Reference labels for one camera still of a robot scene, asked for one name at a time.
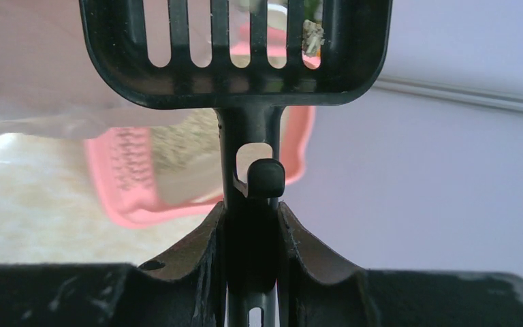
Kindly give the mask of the pink white litter box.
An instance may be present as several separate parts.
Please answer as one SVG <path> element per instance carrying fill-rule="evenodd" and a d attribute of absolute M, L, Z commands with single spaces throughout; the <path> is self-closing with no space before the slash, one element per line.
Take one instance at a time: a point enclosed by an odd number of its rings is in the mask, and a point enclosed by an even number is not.
<path fill-rule="evenodd" d="M 290 106 L 282 115 L 280 161 L 286 185 L 304 174 L 314 120 L 312 106 Z M 205 215 L 223 197 L 220 150 L 184 170 L 159 173 L 153 163 L 151 128 L 115 127 L 85 141 L 99 200 L 113 222 L 128 228 Z"/>

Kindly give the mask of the black litter scoop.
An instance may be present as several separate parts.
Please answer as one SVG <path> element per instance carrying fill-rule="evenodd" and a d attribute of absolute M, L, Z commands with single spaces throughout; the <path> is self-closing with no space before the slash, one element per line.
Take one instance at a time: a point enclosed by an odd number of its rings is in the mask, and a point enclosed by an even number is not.
<path fill-rule="evenodd" d="M 261 309 L 263 326 L 280 323 L 279 198 L 285 168 L 279 160 L 281 116 L 288 106 L 336 106 L 363 95 L 377 79 L 387 50 L 390 1 L 324 1 L 320 64 L 302 58 L 304 2 L 289 1 L 285 60 L 268 59 L 268 4 L 249 11 L 249 64 L 232 63 L 229 2 L 212 1 L 212 59 L 193 63 L 189 6 L 169 1 L 171 58 L 148 57 L 141 1 L 81 1 L 84 39 L 103 81 L 124 99 L 151 109 L 212 108 L 218 119 L 223 213 L 218 231 L 225 273 L 225 322 L 248 326 Z"/>

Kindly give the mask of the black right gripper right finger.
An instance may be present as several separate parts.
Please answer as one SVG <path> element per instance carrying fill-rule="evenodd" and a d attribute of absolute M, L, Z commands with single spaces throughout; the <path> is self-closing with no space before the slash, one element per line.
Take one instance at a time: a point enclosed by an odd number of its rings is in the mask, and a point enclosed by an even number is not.
<path fill-rule="evenodd" d="M 509 273 L 364 269 L 280 203 L 282 326 L 523 326 L 523 278 Z"/>

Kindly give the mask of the beige cat litter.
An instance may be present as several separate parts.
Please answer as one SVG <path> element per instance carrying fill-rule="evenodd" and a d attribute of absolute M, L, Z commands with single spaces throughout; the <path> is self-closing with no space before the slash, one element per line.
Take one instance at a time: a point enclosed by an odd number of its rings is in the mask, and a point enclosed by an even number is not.
<path fill-rule="evenodd" d="M 184 170 L 219 151 L 217 115 L 212 108 L 190 111 L 180 123 L 150 129 L 154 167 L 159 173 Z"/>

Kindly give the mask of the clumped litter waste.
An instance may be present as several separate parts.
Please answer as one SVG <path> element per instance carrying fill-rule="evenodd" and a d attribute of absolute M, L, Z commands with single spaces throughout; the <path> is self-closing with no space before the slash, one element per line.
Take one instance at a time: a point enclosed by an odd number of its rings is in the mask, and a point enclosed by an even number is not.
<path fill-rule="evenodd" d="M 305 20 L 302 25 L 302 52 L 308 57 L 318 57 L 324 44 L 324 30 L 320 24 Z"/>

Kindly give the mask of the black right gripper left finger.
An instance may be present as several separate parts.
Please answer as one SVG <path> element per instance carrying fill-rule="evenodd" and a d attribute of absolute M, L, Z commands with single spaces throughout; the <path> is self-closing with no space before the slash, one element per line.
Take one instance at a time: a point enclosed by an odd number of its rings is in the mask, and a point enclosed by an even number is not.
<path fill-rule="evenodd" d="M 222 326 L 222 213 L 140 266 L 0 264 L 0 326 Z"/>

